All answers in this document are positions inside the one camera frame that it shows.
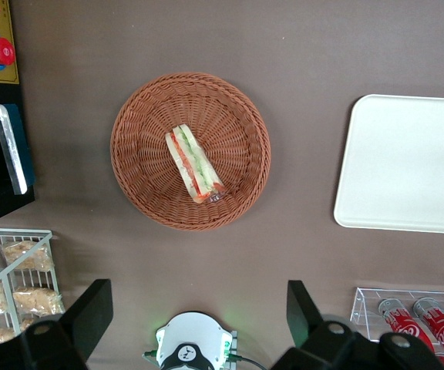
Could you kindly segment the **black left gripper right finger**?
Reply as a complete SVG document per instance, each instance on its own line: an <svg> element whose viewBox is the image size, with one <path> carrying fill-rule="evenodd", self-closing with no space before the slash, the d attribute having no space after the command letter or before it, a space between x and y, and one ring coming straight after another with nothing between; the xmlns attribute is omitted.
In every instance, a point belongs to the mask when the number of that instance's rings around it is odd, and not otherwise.
<svg viewBox="0 0 444 370"><path fill-rule="evenodd" d="M373 342L340 321L323 319L302 281L288 282L286 317L294 346L273 369L444 369L414 336L389 332Z"/></svg>

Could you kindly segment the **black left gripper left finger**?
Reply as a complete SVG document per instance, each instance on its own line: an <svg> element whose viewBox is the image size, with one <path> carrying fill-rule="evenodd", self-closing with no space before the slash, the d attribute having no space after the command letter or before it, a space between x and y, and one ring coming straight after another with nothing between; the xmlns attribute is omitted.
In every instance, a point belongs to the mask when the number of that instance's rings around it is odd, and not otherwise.
<svg viewBox="0 0 444 370"><path fill-rule="evenodd" d="M97 279L64 314L40 318L0 344L0 369L87 369L112 319L112 282Z"/></svg>

